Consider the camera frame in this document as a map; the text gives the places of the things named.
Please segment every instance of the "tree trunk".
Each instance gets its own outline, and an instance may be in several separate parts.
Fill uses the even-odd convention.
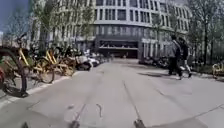
[[[207,24],[205,24],[205,44],[204,44],[204,65],[207,63],[207,48],[208,48],[208,28]]]
[[[210,50],[210,64],[213,63],[213,48],[214,48],[214,41],[211,42],[211,50]]]

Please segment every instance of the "dark jacket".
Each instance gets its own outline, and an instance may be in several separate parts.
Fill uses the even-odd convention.
[[[189,55],[189,51],[188,51],[188,45],[186,43],[182,43],[181,44],[181,49],[182,49],[182,57],[183,57],[183,60],[187,60],[187,57]]]

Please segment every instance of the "concrete ground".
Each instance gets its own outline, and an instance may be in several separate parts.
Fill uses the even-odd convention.
[[[148,128],[224,127],[222,82],[165,74],[136,60],[105,63],[27,98],[2,98],[0,128],[69,128],[74,120],[80,128],[134,128],[138,118]]]

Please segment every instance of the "person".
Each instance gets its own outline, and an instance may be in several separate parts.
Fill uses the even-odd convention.
[[[187,64],[187,60],[188,60],[188,56],[189,56],[189,46],[188,46],[187,42],[181,37],[179,38],[179,43],[180,43],[180,47],[183,52],[182,57],[181,57],[182,65],[184,66],[185,70],[187,70],[188,77],[190,78],[192,76],[191,69]]]
[[[181,48],[180,45],[177,43],[177,37],[175,35],[171,36],[172,39],[172,43],[169,46],[169,52],[168,52],[168,56],[169,56],[169,75],[172,75],[173,71],[175,70],[178,75],[179,75],[179,79],[182,79],[182,70],[178,65],[178,61],[180,59],[181,56]]]

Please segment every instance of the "bicycle wheel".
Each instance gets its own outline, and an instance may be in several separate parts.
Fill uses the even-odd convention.
[[[42,69],[42,71],[39,71],[41,81],[46,84],[51,84],[55,77],[53,65],[48,60],[42,58],[36,62],[36,66]]]
[[[73,66],[69,66],[67,64],[67,60],[62,60],[59,62],[60,69],[62,70],[62,74],[65,76],[72,76],[75,73],[75,69]]]
[[[26,97],[27,81],[23,67],[9,48],[0,47],[4,71],[3,91],[19,97]]]

